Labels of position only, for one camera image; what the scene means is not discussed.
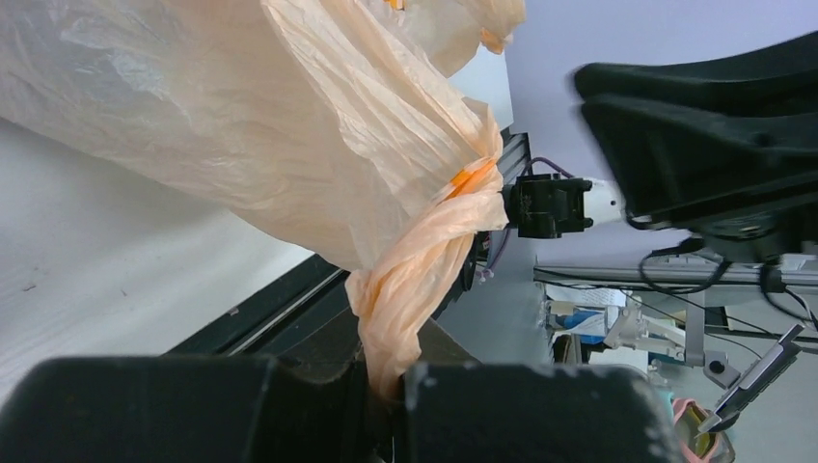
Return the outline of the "orange plastic bag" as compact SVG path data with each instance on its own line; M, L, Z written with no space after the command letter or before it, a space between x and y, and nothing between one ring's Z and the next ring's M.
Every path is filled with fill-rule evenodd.
M507 223L500 129L450 78L525 18L521 1L5 1L1 115L347 270L391 399L474 236Z

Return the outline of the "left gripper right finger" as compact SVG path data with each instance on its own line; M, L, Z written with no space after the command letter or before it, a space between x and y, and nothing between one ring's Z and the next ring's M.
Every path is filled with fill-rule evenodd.
M667 400L625 366L485 364L435 320L403 376L398 462L680 462Z

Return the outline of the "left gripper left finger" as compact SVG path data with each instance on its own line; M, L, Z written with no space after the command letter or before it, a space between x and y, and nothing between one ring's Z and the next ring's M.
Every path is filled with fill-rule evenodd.
M365 394L343 311L234 356L63 357L1 410L5 462L357 462Z

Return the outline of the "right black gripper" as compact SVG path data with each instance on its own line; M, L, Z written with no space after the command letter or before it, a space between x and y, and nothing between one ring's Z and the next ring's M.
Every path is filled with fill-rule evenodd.
M816 114L738 118L686 107L816 95L815 32L710 61L591 63L573 84L589 98L580 112L626 218L650 218L637 228L690 233L652 256L709 250L732 263L769 263L817 241Z

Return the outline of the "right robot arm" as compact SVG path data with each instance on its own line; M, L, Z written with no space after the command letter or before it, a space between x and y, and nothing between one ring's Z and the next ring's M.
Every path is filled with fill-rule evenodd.
M613 221L686 230L676 252L765 264L817 241L817 36L687 64L577 69L579 111L613 180L527 175L509 226L555 239Z

